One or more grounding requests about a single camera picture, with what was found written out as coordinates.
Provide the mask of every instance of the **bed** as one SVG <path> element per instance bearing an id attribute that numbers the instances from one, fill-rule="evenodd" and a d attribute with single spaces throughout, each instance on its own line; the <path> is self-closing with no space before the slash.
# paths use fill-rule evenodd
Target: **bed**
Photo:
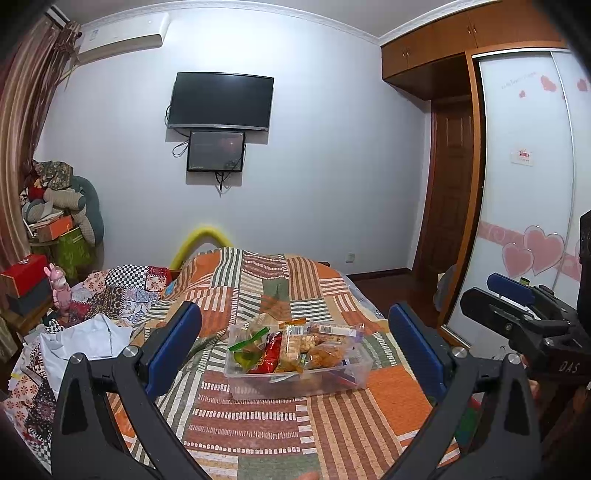
<path id="1" fill-rule="evenodd" d="M 195 461 L 214 479 L 286 479 L 318 472 L 324 479 L 380 478 L 412 441 L 431 410 L 388 323 L 336 270 L 296 255 L 223 248 L 187 261 L 170 282 L 166 268 L 122 265 L 91 274 L 72 289 L 67 324 L 104 313 L 133 326 L 142 345 L 185 300 L 203 325 L 189 361 L 156 403 Z M 365 325 L 362 348 L 374 360 L 368 387 L 285 400 L 235 401 L 223 375 L 229 324 L 259 313 Z M 4 409 L 39 461 L 51 469 L 55 398 L 38 339 L 23 350 Z M 117 395 L 110 402 L 131 455 L 150 460 Z M 459 454 L 452 443 L 442 462 Z"/>

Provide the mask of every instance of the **blue gripper pad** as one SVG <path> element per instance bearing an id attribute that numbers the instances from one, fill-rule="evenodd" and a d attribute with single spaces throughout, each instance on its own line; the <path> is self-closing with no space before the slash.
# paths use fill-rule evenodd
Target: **blue gripper pad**
<path id="1" fill-rule="evenodd" d="M 433 351 L 419 329 L 427 329 L 413 310 L 406 304 L 395 304 L 388 314 L 388 325 L 402 349 L 410 368 L 413 369 L 425 396 L 438 403 L 446 393 L 446 373 L 440 358 Z"/>
<path id="2" fill-rule="evenodd" d="M 145 390 L 151 401 L 155 401 L 157 397 L 164 395 L 172 386 L 178 369 L 187 358 L 193 342 L 201 331 L 201 322 L 199 307 L 189 301 L 183 302 L 168 325 L 161 329 L 161 334 L 165 339 L 156 338 L 157 342 L 150 346 L 157 346 L 160 342 L 161 345 L 157 346 L 152 355 L 145 351 L 147 356 L 142 358 L 148 361 L 146 365 L 148 378 Z M 152 340 L 152 335 L 150 335 L 146 343 Z"/>
<path id="3" fill-rule="evenodd" d="M 490 291 L 526 307 L 533 305 L 535 302 L 535 296 L 531 288 L 498 273 L 493 273 L 488 277 L 486 286 Z"/>

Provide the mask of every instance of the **television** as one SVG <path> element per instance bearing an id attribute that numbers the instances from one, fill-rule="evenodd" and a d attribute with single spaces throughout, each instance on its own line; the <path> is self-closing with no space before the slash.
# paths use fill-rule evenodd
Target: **television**
<path id="1" fill-rule="evenodd" d="M 179 72 L 170 100 L 170 128 L 269 130 L 272 77 Z"/>
<path id="2" fill-rule="evenodd" d="M 242 171 L 246 135 L 231 130 L 193 130 L 189 135 L 187 171 Z"/>

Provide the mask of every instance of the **crown molding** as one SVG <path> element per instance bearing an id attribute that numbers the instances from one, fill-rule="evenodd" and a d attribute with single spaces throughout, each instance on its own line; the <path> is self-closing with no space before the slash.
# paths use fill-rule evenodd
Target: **crown molding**
<path id="1" fill-rule="evenodd" d="M 393 30 L 379 37 L 378 44 L 385 45 L 389 41 L 392 41 L 398 37 L 402 37 L 402 35 L 412 32 L 423 25 L 431 23 L 435 20 L 439 20 L 443 17 L 448 17 L 449 15 L 461 12 L 462 10 L 477 7 L 478 5 L 491 4 L 498 1 L 499 0 L 454 0 L 453 2 L 434 8 L 433 10 L 423 15 L 419 15 L 417 18 L 413 18 L 405 24 L 394 28 Z"/>
<path id="2" fill-rule="evenodd" d="M 331 18 L 326 18 L 322 15 L 316 15 L 310 12 L 304 12 L 302 10 L 296 10 L 295 8 L 282 7 L 280 5 L 262 4 L 258 2 L 248 2 L 244 0 L 182 0 L 177 2 L 166 2 L 163 4 L 132 8 L 124 12 L 107 15 L 106 17 L 98 18 L 97 20 L 88 22 L 87 24 L 82 25 L 82 31 L 86 32 L 109 23 L 125 20 L 127 18 L 138 17 L 140 15 L 195 8 L 233 8 L 301 18 L 302 20 L 308 20 L 310 22 L 324 25 L 325 27 L 340 30 L 357 38 L 361 38 L 362 40 L 368 41 L 374 45 L 378 45 L 378 37 Z"/>

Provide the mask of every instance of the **pink stripe decoration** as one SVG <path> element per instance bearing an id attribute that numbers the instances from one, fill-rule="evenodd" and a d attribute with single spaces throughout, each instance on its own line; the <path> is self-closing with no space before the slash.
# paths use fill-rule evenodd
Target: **pink stripe decoration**
<path id="1" fill-rule="evenodd" d="M 523 233 L 514 232 L 513 230 L 503 228 L 499 225 L 480 221 L 476 235 L 502 247 L 508 244 L 515 244 L 517 249 L 525 249 Z M 578 257 L 575 257 L 574 255 L 564 253 L 562 262 L 557 263 L 552 268 L 559 268 L 560 273 L 567 275 L 578 282 L 581 281 L 581 265 Z"/>

